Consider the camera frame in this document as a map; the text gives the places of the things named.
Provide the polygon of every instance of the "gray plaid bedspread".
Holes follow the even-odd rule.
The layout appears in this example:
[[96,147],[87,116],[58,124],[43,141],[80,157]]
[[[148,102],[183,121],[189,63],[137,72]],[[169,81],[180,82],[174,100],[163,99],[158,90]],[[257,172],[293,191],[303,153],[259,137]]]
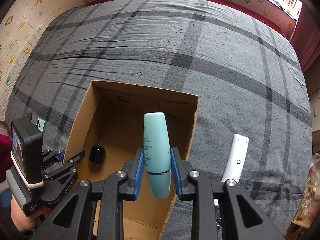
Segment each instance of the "gray plaid bedspread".
[[[45,30],[23,67],[6,122],[45,119],[44,147],[64,150],[92,79],[200,96],[190,161],[221,180],[234,133],[250,138],[240,183],[281,232],[303,197],[311,115],[297,56],[279,33],[204,0],[116,0],[73,8]],[[163,239],[189,239],[177,201]]]

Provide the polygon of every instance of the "handheld data collection device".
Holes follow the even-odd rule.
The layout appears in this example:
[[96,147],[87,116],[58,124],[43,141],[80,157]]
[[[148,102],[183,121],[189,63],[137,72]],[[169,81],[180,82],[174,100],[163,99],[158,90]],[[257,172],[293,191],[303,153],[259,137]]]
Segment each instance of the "handheld data collection device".
[[74,154],[59,168],[48,168],[59,162],[61,151],[42,150],[43,135],[31,122],[32,115],[12,120],[12,168],[6,171],[9,187],[26,216],[42,205],[56,206],[77,181],[75,165],[85,152]]

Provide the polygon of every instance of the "blue gripper pad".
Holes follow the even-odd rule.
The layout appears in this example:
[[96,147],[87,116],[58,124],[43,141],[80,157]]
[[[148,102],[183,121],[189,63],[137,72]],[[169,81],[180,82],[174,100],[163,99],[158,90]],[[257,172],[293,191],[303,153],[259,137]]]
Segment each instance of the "blue gripper pad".
[[140,193],[140,188],[141,188],[141,182],[142,182],[142,175],[143,175],[143,169],[144,169],[144,158],[143,158],[143,148],[140,152],[140,157],[139,157],[139,162],[138,162],[138,167],[137,167],[137,172],[135,175],[135,180],[134,180],[134,191],[133,191],[133,198],[137,200],[138,195]]
[[181,199],[182,197],[181,177],[180,177],[176,157],[174,155],[174,151],[172,148],[170,149],[170,155],[171,155],[171,170],[172,170],[172,175],[174,180],[174,186],[176,188],[176,194],[178,195],[178,198]]

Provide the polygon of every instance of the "star sticker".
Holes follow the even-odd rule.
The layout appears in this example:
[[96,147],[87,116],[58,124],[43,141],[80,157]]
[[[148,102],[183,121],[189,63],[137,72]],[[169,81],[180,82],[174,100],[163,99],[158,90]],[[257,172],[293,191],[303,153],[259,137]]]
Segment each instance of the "star sticker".
[[22,22],[22,23],[20,23],[20,25],[18,26],[18,28],[19,28],[19,29],[22,29],[25,25],[26,25],[26,22]]

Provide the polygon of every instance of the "metal screw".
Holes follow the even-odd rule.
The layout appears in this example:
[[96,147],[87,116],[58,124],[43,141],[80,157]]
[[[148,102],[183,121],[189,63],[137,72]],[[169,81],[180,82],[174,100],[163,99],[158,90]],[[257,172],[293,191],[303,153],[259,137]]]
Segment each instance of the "metal screw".
[[87,179],[83,179],[80,181],[80,186],[81,187],[86,187],[90,184],[90,181],[88,181]]
[[199,175],[200,175],[200,173],[199,173],[198,171],[190,171],[190,176],[191,176],[191,177],[196,178],[196,177],[198,177]]
[[122,178],[125,176],[125,171],[117,171],[116,175]]
[[229,185],[229,186],[231,186],[231,187],[233,187],[235,184],[237,184],[236,183],[236,181],[234,180],[234,179],[228,179],[227,180],[227,184]]

